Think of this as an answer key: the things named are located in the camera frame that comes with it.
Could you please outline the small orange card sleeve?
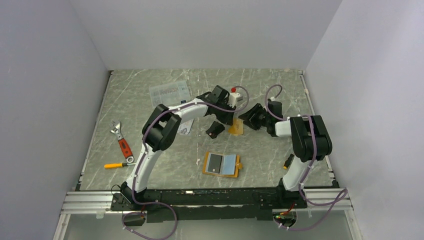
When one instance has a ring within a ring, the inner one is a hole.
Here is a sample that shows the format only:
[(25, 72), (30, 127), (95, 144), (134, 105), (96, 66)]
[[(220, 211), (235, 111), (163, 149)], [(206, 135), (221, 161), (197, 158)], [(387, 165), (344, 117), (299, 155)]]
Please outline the small orange card sleeve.
[(229, 127), (228, 133), (234, 136), (240, 136), (244, 133), (243, 121), (239, 118), (233, 119), (233, 124)]

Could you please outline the black VIP card top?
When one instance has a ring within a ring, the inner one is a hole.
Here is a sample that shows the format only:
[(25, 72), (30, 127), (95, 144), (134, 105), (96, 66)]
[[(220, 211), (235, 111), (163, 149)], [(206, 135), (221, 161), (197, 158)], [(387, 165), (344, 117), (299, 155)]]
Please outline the black VIP card top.
[(211, 153), (208, 158), (206, 171), (208, 173), (219, 174), (221, 172), (222, 160), (223, 160), (222, 155)]

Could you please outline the orange leather card holder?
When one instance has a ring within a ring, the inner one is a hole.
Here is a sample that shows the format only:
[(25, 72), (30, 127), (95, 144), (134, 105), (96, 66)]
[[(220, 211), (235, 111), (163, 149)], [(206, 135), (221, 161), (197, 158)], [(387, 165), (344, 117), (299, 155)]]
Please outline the orange leather card holder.
[[(220, 173), (211, 173), (206, 171), (210, 154), (222, 155)], [(202, 173), (205, 175), (211, 175), (211, 176), (237, 178), (239, 175), (239, 171), (242, 168), (243, 168), (243, 164), (241, 163), (241, 158), (237, 154), (218, 154), (218, 153), (206, 152), (204, 157)]]

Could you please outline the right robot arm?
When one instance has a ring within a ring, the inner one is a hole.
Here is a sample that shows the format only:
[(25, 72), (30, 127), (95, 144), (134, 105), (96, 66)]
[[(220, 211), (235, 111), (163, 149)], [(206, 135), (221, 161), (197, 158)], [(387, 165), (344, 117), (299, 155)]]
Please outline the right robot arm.
[(294, 157), (282, 178), (284, 189), (275, 194), (276, 203), (287, 208), (295, 201), (293, 192), (303, 189), (309, 171), (332, 152), (333, 145), (320, 115), (284, 119), (282, 110), (281, 102), (268, 99), (266, 105), (257, 103), (238, 118), (253, 130), (265, 127), (272, 137), (291, 138)]

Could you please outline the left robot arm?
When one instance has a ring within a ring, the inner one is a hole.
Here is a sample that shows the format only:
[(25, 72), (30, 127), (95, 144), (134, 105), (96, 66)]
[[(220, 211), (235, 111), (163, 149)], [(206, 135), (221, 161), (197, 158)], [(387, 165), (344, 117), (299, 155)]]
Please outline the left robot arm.
[(236, 88), (228, 91), (217, 85), (212, 91), (203, 93), (193, 100), (177, 106), (159, 104), (142, 129), (141, 152), (121, 191), (124, 204), (131, 210), (139, 209), (144, 203), (142, 191), (147, 189), (150, 174), (162, 152), (174, 142), (181, 124), (214, 115), (218, 122), (232, 125), (237, 104), (242, 99)]

